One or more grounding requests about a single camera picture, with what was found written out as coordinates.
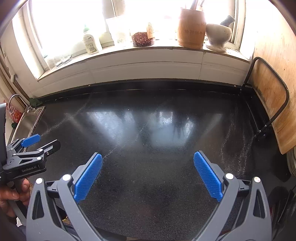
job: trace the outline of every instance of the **red package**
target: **red package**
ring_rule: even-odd
[[[22,113],[18,111],[12,104],[10,104],[10,110],[9,110],[8,104],[6,103],[6,111],[9,112],[13,122],[18,123],[20,121],[20,118],[22,117]]]

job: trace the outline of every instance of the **white plastic bottle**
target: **white plastic bottle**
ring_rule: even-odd
[[[99,37],[96,38],[86,25],[83,29],[83,43],[88,54],[94,54],[103,49]]]

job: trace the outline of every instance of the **stack of plates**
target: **stack of plates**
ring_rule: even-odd
[[[287,152],[287,163],[290,173],[296,177],[296,147]]]

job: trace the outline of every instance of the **blue textured pad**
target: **blue textured pad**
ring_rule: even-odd
[[[86,198],[91,186],[102,168],[102,165],[102,156],[100,154],[96,154],[74,186],[74,199],[76,202],[80,202]]]
[[[33,135],[31,137],[28,137],[28,138],[24,139],[22,141],[21,145],[22,145],[22,147],[28,147],[28,146],[31,146],[31,145],[39,142],[40,139],[41,139],[41,137],[38,134],[36,134],[36,135]]]
[[[199,151],[194,154],[193,162],[211,197],[216,198],[220,202],[223,193],[219,178]]]

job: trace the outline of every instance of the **wooden barrel container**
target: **wooden barrel container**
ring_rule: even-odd
[[[178,44],[191,49],[201,49],[205,39],[205,13],[181,9],[177,30]]]

